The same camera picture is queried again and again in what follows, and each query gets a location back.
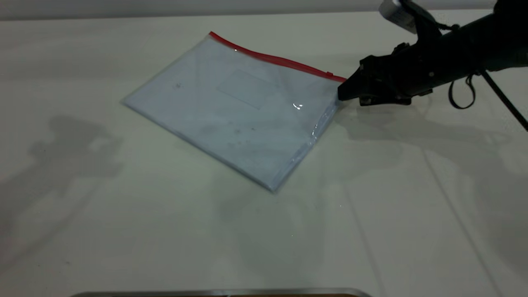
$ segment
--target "white table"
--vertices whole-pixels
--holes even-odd
[[[525,294],[528,134],[481,78],[468,110],[347,102],[274,195],[120,104],[210,30],[341,76],[416,40],[378,13],[1,22],[1,296]],[[527,70],[492,76],[528,115]]]

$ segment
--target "red zipper strip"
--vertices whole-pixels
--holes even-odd
[[[263,54],[263,53],[250,51],[250,50],[245,49],[243,47],[240,47],[240,46],[238,46],[238,45],[236,45],[236,44],[234,44],[234,43],[232,43],[230,41],[227,41],[224,38],[221,38],[220,36],[218,36],[214,32],[209,32],[209,35],[211,37],[213,37],[214,39],[216,39],[218,42],[223,43],[224,45],[227,45],[228,47],[230,47],[232,49],[235,49],[237,51],[241,51],[241,52],[243,52],[243,53],[245,53],[247,55],[250,55],[250,56],[252,56],[252,57],[254,57],[256,59],[259,59],[259,60],[262,60],[262,61],[265,61],[265,62],[268,62],[268,63],[272,63],[272,64],[275,64],[275,65],[296,69],[296,70],[299,70],[299,71],[310,73],[312,75],[317,75],[317,76],[320,76],[320,77],[324,77],[324,78],[335,80],[335,81],[339,81],[339,82],[344,82],[346,80],[346,78],[340,77],[340,76],[336,76],[336,75],[334,75],[331,72],[324,72],[322,70],[319,70],[319,69],[316,69],[316,68],[313,68],[313,67],[310,67],[308,65],[304,65],[304,64],[301,64],[301,63],[298,63],[298,62],[295,62],[295,61],[291,61],[291,60],[288,60],[288,59],[285,59],[285,58],[281,58],[281,57],[276,57],[274,55],[268,55],[268,54]]]

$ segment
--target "black strap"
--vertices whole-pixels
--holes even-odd
[[[471,103],[466,107],[461,107],[460,105],[456,104],[455,100],[453,99],[453,85],[454,84],[455,84],[455,81],[452,81],[451,86],[449,86],[449,103],[451,103],[451,105],[455,107],[456,109],[466,109],[466,108],[471,107],[473,103],[475,103],[475,99],[477,98],[477,94],[475,93],[475,87],[473,86],[473,75],[469,75],[466,78],[466,85],[470,88],[471,93],[473,94],[473,101],[471,101]]]

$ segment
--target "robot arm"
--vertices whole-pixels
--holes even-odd
[[[472,87],[471,76],[482,75],[528,131],[528,122],[486,73],[528,66],[527,8],[526,0],[498,0],[492,14],[449,27],[411,0],[385,0],[382,15],[417,33],[418,41],[402,43],[390,55],[361,60],[359,69],[339,86],[339,100],[359,97],[362,106],[409,105],[412,97],[460,78],[468,77]],[[442,35],[440,30],[451,32]]]

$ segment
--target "wall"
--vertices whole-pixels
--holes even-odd
[[[490,8],[495,0],[415,0],[428,9]],[[377,10],[381,0],[0,0],[0,20]]]

